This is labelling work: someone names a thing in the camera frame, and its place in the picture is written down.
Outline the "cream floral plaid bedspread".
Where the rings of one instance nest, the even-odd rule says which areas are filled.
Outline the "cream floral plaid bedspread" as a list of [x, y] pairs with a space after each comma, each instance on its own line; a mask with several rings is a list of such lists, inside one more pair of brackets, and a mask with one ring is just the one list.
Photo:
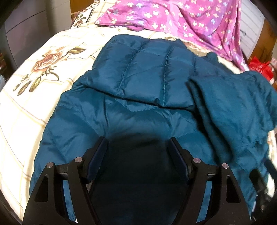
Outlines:
[[1, 196], [21, 220], [43, 131], [60, 95], [92, 67], [98, 53], [126, 28], [94, 24], [114, 1], [97, 1], [80, 28], [54, 35], [16, 70], [1, 90]]

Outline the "grey refrigerator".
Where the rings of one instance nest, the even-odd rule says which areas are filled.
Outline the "grey refrigerator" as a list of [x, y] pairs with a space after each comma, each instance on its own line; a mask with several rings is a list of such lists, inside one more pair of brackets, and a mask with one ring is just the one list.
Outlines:
[[21, 1], [4, 23], [13, 70], [50, 38], [45, 1]]

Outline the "purple floral sheet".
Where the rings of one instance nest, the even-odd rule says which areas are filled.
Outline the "purple floral sheet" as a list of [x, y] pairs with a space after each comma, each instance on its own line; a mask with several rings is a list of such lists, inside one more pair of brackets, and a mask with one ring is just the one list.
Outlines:
[[248, 69], [240, 47], [241, 1], [117, 1], [97, 25], [170, 33]]

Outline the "red plastic bag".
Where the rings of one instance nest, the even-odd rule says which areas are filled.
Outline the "red plastic bag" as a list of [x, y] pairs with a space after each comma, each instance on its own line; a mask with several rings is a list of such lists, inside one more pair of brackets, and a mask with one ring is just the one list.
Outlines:
[[263, 77], [265, 77], [268, 81], [270, 81], [274, 77], [274, 74], [269, 64], [270, 64], [269, 61], [262, 63], [256, 57], [253, 57], [248, 67], [250, 70], [259, 72], [260, 74], [262, 74]]

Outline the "teal down jacket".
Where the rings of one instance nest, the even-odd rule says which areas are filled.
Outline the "teal down jacket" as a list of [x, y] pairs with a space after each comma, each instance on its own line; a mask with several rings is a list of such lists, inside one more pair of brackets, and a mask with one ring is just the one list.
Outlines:
[[60, 100], [43, 132], [30, 188], [48, 162], [66, 164], [108, 140], [90, 196], [103, 224], [171, 224], [186, 182], [166, 152], [174, 137], [210, 165], [227, 163], [252, 210], [253, 169], [267, 177], [276, 91], [255, 71], [235, 74], [180, 41], [116, 35]]

